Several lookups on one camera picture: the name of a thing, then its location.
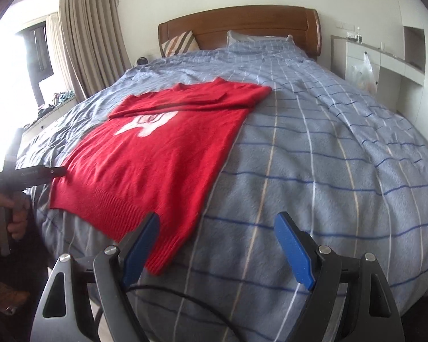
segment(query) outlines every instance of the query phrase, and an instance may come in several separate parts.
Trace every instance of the black cable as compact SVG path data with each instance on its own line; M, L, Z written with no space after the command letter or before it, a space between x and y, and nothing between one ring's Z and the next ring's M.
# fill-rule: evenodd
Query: black cable
M198 306L202 307L205 310L208 310L209 312L211 312L212 314L217 316L217 318L219 318L223 323L225 323L225 325L227 325L227 327L236 336L238 341L245 342L245 339L241 336L241 333L239 332L238 328L236 328L235 325L230 320L228 320L220 311L213 308L211 305L208 305L206 302L203 302L203 301L199 300L198 298L189 296L188 294L178 292L177 290L173 290L173 289L170 289L167 287L160 287L157 285L149 285L149 284L131 285L127 289L126 292L131 292L133 290L141 290L141 289L159 290L161 292L174 294L175 296L185 298L186 300L189 300L189 301L193 302L194 304L197 304ZM100 319L101 319L102 315L103 315L103 309L100 307L97 311L97 314L95 315L95 326L97 327L97 330L98 330L98 327L100 325Z

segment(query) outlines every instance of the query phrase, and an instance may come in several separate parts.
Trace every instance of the round black object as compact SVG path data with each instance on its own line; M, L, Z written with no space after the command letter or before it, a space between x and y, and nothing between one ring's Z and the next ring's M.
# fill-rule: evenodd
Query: round black object
M137 66L141 66L143 64L147 64L149 63L149 61L147 60L147 58L145 58L144 56L140 57L137 61L136 61L136 65Z

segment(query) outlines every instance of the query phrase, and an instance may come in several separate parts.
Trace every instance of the blue gripper pad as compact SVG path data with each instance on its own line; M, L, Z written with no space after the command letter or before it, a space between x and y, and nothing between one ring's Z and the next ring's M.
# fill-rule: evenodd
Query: blue gripper pad
M149 253L151 252L160 232L160 218L156 213L147 220L135 244L124 260L122 285L128 288L136 283L143 272Z
M311 260L311 256L307 251L317 248L317 245L309 234L298 229L287 212L280 212L276 215L274 233L287 257L297 282L303 284L307 290L312 290L316 281L313 272L315 264L312 263L313 260ZM306 249L302 241L306 245L309 243L311 248Z

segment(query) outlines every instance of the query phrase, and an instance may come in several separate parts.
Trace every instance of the bed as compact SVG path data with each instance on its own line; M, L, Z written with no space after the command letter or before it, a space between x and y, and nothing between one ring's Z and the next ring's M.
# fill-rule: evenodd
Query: bed
M291 34L295 44L224 47L229 29ZM317 12L273 5L216 9L161 24L159 41L188 30L201 51L128 70L23 146L18 165L61 165L129 94L218 76L268 85L273 91L244 122L194 235L162 275L145 272L139 283L213 305L248 341L283 341L308 295L274 237L274 216L287 211L340 255L374 253L401 313L428 293L428 143L405 118L314 61L321 52ZM39 186L28 193L54 258L94 255L112 243L81 218L49 210L49 191ZM327 341L344 294L340 288ZM175 296L146 290L130 300L155 341L235 340L214 316Z

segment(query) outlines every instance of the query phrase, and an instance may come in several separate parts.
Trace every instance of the plastic bag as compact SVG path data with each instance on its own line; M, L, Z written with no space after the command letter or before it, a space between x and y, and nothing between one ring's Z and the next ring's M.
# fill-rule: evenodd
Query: plastic bag
M371 95L377 93L377 83L367 53L364 53L363 63L352 66L352 81L360 90L368 91Z

